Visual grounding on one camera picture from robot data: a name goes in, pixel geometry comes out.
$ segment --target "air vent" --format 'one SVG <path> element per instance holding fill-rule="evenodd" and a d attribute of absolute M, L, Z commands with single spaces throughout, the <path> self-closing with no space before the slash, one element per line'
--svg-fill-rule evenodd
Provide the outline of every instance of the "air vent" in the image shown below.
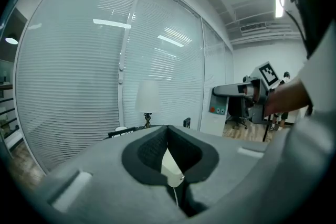
<path fill-rule="evenodd" d="M 257 23 L 257 24 L 252 24 L 252 25 L 247 25 L 247 26 L 242 26 L 240 27 L 240 31 L 242 33 L 248 33 L 252 31 L 258 31 L 266 29 L 266 23 Z"/>

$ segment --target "white sleeve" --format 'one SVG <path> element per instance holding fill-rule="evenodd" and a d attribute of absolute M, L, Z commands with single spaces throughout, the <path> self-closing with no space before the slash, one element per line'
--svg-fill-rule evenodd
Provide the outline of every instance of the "white sleeve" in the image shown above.
<path fill-rule="evenodd" d="M 299 72 L 317 111 L 336 109 L 336 23 L 333 20 L 304 68 Z"/>

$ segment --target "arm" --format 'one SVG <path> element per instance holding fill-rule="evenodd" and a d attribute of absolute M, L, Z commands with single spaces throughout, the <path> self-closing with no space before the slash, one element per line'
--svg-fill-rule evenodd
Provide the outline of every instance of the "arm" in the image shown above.
<path fill-rule="evenodd" d="M 309 105 L 310 102 L 301 80 L 295 78 L 270 93 L 265 105 L 265 116 L 300 109 Z"/>

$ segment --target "control panel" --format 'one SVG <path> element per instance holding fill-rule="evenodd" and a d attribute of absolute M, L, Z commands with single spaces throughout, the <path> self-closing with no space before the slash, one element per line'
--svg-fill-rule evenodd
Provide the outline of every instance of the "control panel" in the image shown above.
<path fill-rule="evenodd" d="M 217 97 L 211 94 L 209 112 L 217 115 L 224 115 L 226 111 L 227 98 Z"/>

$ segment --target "wooden floor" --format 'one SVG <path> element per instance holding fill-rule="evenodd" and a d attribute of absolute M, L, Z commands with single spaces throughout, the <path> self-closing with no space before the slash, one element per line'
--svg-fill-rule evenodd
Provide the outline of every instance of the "wooden floor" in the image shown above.
<path fill-rule="evenodd" d="M 236 123 L 227 122 L 224 127 L 223 136 L 242 140 L 262 142 L 262 139 L 265 135 L 266 126 L 260 124 L 253 124 L 249 121 L 246 121 L 245 124 L 247 125 L 247 130 L 242 125 L 237 127 Z M 277 131 L 268 130 L 265 142 L 270 142 L 276 134 Z"/>
<path fill-rule="evenodd" d="M 12 157 L 9 172 L 19 184 L 27 189 L 34 190 L 44 178 L 44 173 L 35 164 L 25 142 L 22 141 L 12 151 Z"/>

